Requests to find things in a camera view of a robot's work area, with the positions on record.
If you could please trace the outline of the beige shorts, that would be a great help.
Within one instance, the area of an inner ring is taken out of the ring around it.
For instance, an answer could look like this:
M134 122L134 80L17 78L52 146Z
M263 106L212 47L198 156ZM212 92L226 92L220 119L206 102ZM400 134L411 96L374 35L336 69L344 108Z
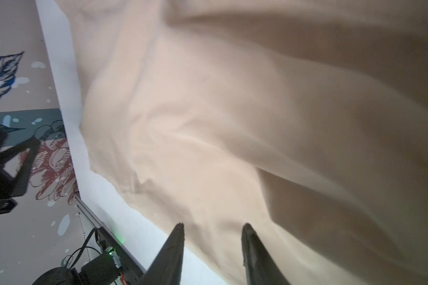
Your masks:
M90 168L226 281L428 284L428 1L59 1Z

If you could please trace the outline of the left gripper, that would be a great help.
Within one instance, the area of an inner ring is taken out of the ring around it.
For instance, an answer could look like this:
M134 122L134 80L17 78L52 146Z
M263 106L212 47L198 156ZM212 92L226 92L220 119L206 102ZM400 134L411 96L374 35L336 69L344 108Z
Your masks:
M0 137L0 148L4 137ZM4 151L0 150L0 215L11 212L17 202L11 197L23 196L27 191L34 160L39 152L40 141L34 137ZM5 170L6 164L20 155L24 156L15 175Z

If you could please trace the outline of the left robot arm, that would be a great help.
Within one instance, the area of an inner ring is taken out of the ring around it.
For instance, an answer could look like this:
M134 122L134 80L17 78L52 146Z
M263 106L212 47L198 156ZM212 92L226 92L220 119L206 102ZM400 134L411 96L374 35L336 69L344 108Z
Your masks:
M7 139L8 134L0 129L0 149ZM21 142L7 150L0 150L0 215L8 214L17 206L15 197L21 197L27 192L30 174L34 161L39 152L40 141L34 137ZM10 175L5 169L5 164L11 159L24 154L24 162L15 176ZM41 275L34 284L36 285L111 285L121 275L120 266L115 261L115 249L103 248L97 251L98 256L85 264L80 271L75 265L82 254L89 248L91 238L99 240L99 229L93 228L84 244L75 253L75 258L69 257L64 265L53 268Z

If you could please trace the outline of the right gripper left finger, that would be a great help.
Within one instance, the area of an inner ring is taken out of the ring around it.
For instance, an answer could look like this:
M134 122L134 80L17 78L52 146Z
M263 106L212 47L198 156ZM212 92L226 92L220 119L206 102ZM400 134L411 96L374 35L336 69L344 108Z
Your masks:
M139 280L140 285L179 285L184 258L184 224L178 223L147 272Z

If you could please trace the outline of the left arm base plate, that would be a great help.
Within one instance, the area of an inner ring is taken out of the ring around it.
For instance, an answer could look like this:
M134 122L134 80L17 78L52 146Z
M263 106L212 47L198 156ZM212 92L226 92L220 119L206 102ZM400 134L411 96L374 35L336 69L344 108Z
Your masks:
M111 255L120 263L119 270L126 285L139 284L146 270L113 234L103 227L97 228L96 242L103 252L111 252Z

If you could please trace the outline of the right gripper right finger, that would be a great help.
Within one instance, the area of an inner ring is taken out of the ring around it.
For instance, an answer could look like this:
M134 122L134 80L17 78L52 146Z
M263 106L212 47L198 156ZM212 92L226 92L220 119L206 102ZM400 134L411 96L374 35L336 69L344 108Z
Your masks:
M290 285L249 223L242 228L241 247L248 285Z

